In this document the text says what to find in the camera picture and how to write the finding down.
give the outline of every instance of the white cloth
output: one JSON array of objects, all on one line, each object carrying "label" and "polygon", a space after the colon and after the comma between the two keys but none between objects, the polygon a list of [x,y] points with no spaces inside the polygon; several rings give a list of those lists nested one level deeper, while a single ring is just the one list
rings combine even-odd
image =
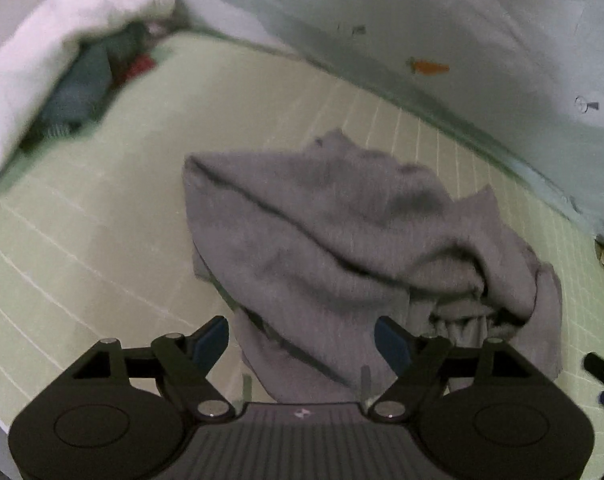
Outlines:
[{"label": "white cloth", "polygon": [[175,0],[44,0],[0,47],[0,171],[82,41],[174,8]]}]

